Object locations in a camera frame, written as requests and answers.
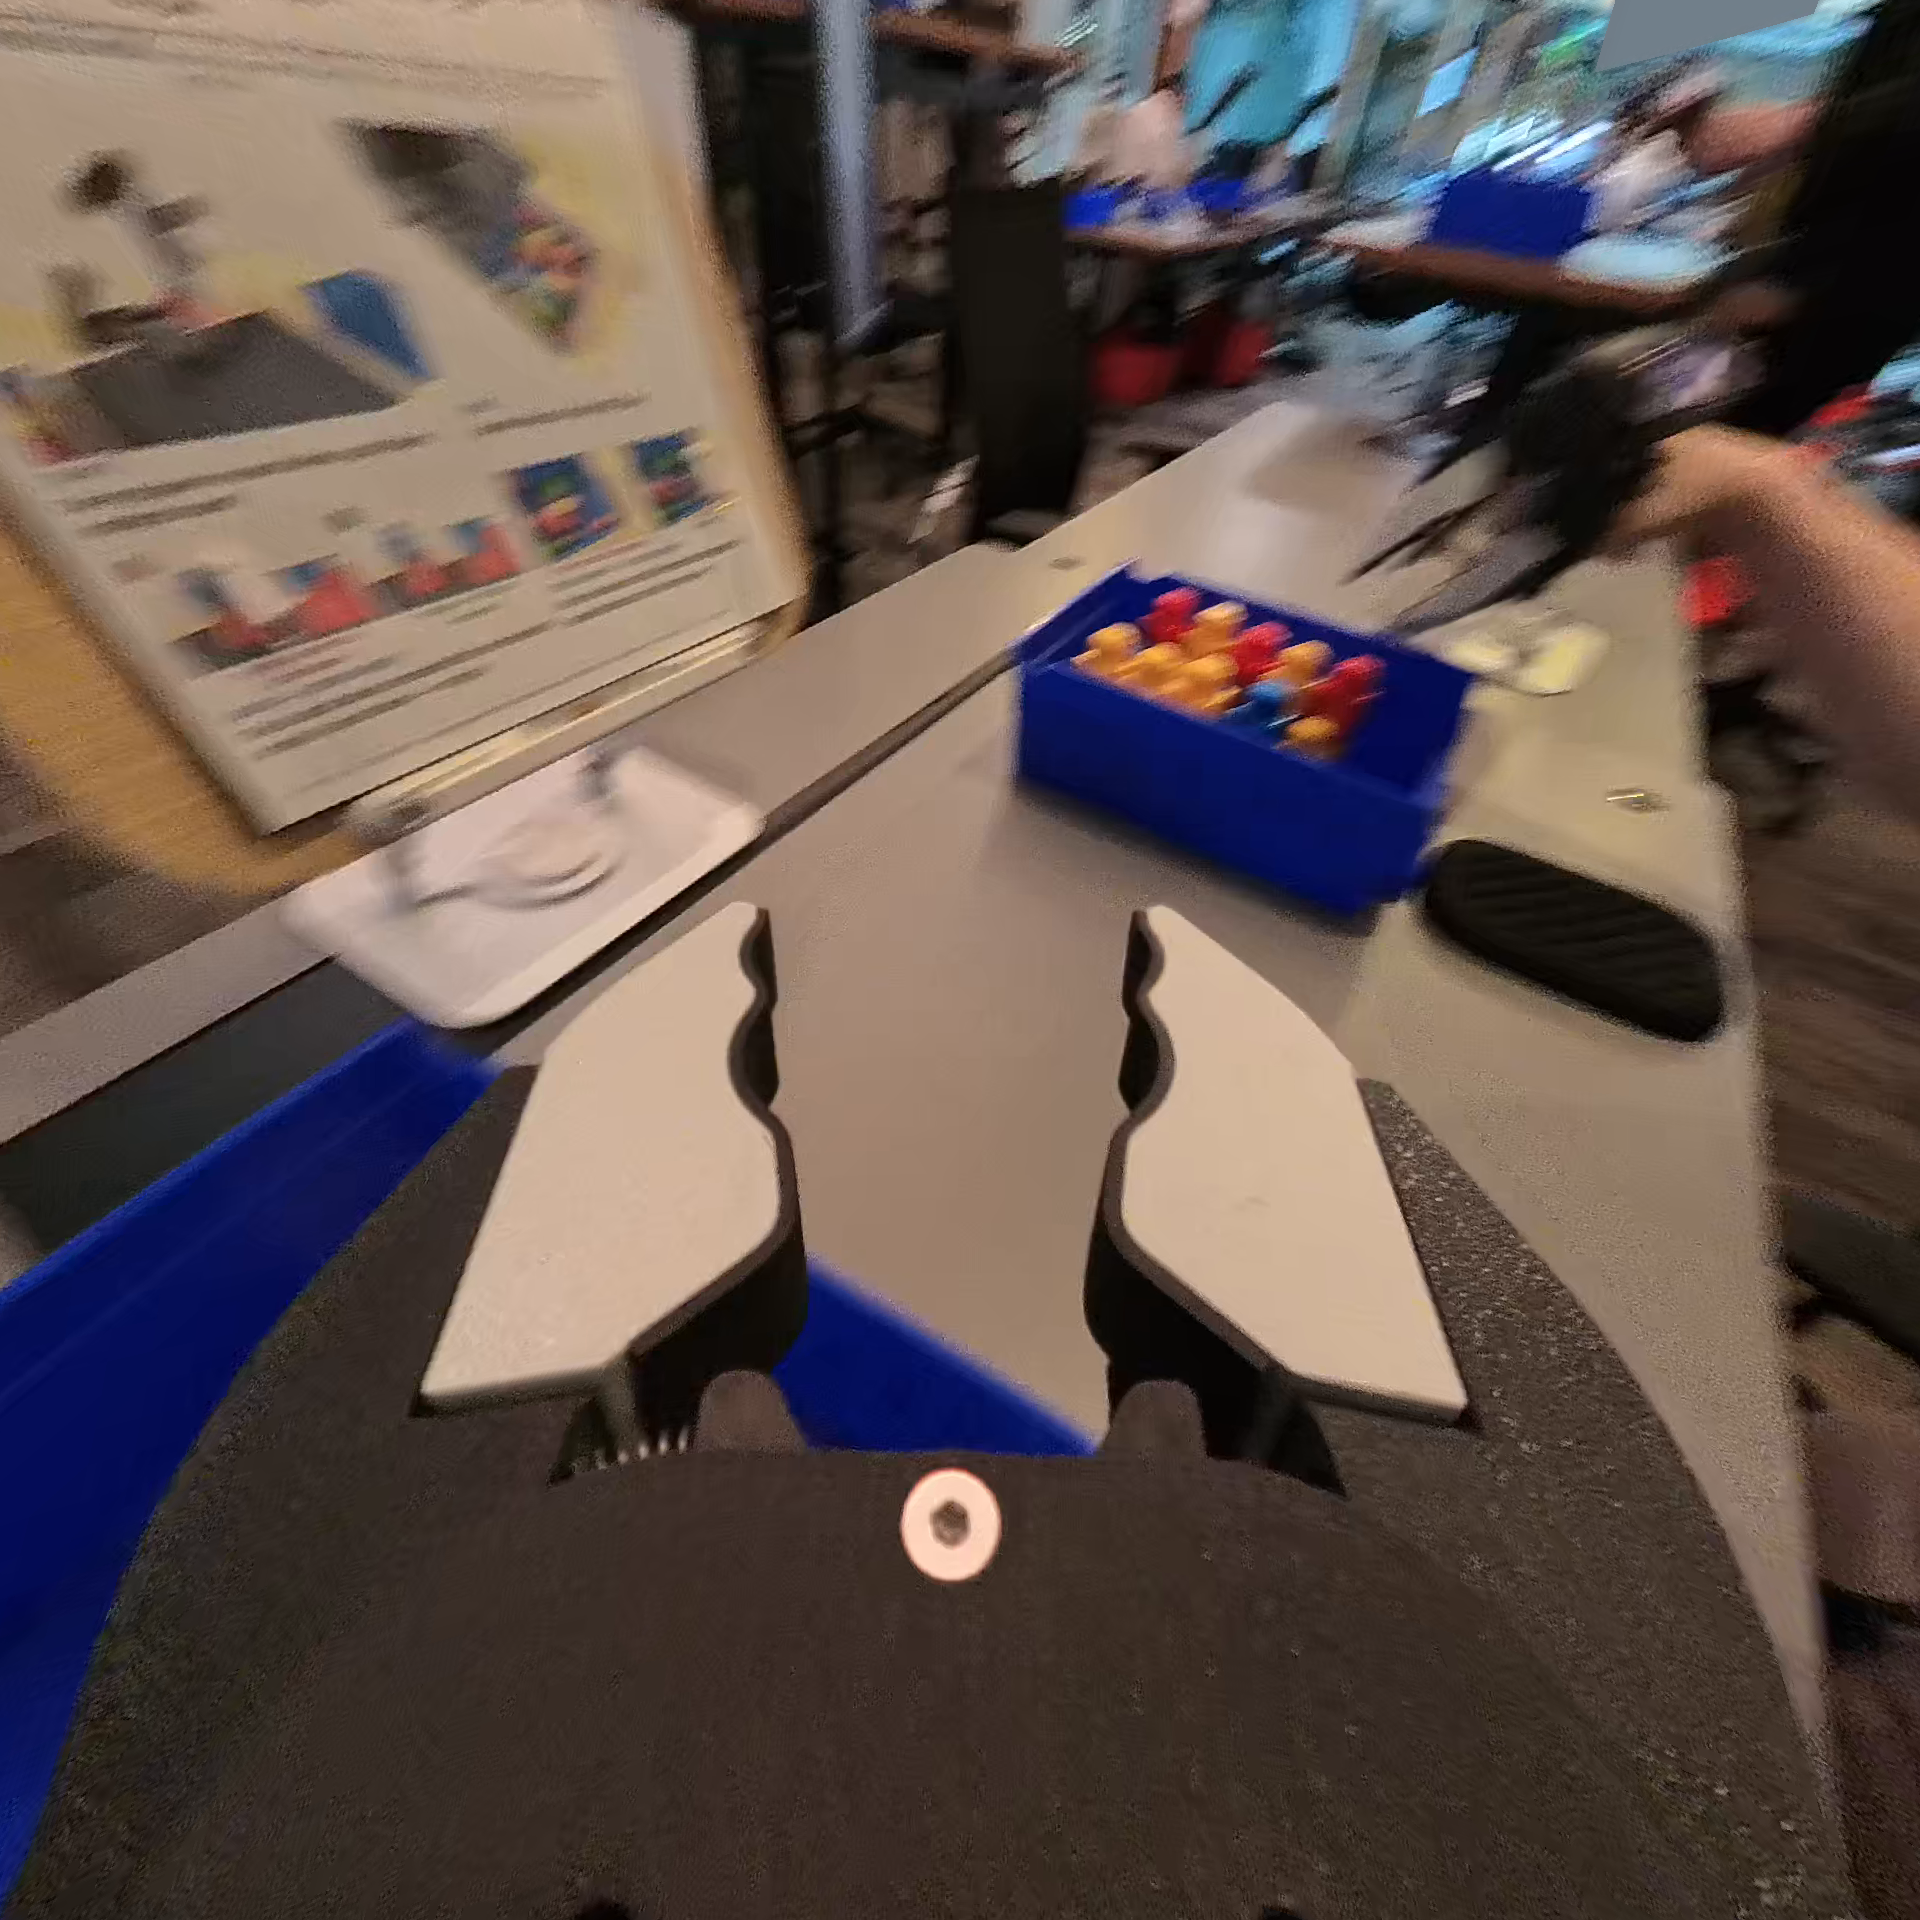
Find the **wooden instruction board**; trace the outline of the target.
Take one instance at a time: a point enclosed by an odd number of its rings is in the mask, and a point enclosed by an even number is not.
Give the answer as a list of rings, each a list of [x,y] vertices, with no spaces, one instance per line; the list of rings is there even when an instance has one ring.
[[[803,534],[662,3],[4,3],[4,759],[180,886],[733,674]]]

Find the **person's right forearm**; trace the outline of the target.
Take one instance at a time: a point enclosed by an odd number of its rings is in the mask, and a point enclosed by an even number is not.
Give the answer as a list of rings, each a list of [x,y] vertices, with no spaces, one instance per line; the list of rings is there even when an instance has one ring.
[[[1915,527],[1801,447],[1704,423],[1659,442],[1607,538],[1679,534],[1743,568],[1843,759],[1915,820]]]

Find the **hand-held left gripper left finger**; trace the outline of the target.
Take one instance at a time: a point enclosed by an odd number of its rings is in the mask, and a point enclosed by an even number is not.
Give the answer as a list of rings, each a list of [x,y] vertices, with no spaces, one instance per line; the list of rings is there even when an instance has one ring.
[[[776,1113],[776,931],[731,904],[549,1045],[419,1378],[426,1411],[555,1401],[615,1447],[691,1442],[705,1387],[806,1324]]]

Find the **black framed standing whiteboard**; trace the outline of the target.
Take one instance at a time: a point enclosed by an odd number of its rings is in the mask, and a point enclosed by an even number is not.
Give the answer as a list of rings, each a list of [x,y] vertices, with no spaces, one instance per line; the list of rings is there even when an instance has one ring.
[[[872,3],[811,3],[830,324],[863,353],[883,323]]]

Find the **cluster of assembled block steps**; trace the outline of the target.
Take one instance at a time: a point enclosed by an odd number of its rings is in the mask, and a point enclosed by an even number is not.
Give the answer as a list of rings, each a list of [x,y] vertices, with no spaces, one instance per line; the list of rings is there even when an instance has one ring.
[[[1340,759],[1389,677],[1380,653],[1340,653],[1296,619],[1203,591],[1163,591],[1139,618],[1095,630],[1071,666],[1309,759]]]

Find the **blue plastic bin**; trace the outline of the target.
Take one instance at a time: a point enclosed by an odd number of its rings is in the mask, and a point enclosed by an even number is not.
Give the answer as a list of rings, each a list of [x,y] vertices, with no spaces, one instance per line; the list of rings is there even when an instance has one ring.
[[[1346,918],[1404,899],[1447,813],[1474,674],[1384,632],[1249,602],[1253,619],[1322,640],[1335,661],[1380,661],[1358,736],[1315,759],[1249,720],[1199,718],[1076,663],[1098,630],[1139,624],[1172,591],[1226,596],[1121,564],[1020,635],[1018,777]]]
[[[1469,168],[1442,180],[1424,246],[1561,260],[1589,237],[1596,187],[1536,168]]]
[[[419,1404],[532,1073],[393,1028],[4,1286],[20,1916],[1052,1916],[1183,1879],[1121,1458],[871,1431],[889,1351],[819,1355],[811,1303],[691,1442]]]

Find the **tablet on white stand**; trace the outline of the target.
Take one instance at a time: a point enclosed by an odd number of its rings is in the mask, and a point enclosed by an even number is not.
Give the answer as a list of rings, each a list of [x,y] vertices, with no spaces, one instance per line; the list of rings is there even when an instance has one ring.
[[[1500,689],[1554,699],[1607,653],[1607,632],[1549,596],[1566,568],[1527,489],[1458,464],[1389,509],[1350,580],[1375,591],[1384,635]]]

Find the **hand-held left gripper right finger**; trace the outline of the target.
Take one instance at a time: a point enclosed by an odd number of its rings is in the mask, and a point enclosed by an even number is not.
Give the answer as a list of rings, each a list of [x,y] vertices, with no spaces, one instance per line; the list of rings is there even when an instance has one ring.
[[[1127,1105],[1081,1308],[1110,1416],[1180,1383],[1203,1449],[1330,1471],[1318,1409],[1463,1427],[1469,1383],[1346,1052],[1176,906],[1129,922]]]

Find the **black round pad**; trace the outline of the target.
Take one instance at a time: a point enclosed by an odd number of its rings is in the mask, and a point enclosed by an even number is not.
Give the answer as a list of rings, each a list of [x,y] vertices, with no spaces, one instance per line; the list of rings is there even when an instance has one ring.
[[[1717,1036],[1714,937],[1675,906],[1536,853],[1458,839],[1424,878],[1437,937],[1566,1003],[1672,1045]]]

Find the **white board stand base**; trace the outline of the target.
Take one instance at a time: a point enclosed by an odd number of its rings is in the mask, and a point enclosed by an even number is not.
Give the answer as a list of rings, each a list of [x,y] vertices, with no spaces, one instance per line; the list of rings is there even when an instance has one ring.
[[[753,802],[602,746],[295,888],[293,931],[432,1028],[490,1028],[766,829]]]

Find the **black office chair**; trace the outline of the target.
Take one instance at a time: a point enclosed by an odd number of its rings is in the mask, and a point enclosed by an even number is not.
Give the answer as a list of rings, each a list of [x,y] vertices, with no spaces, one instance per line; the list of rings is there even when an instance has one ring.
[[[1054,181],[957,187],[949,336],[973,436],[971,543],[1037,543],[1080,494],[1092,442],[1081,323]]]

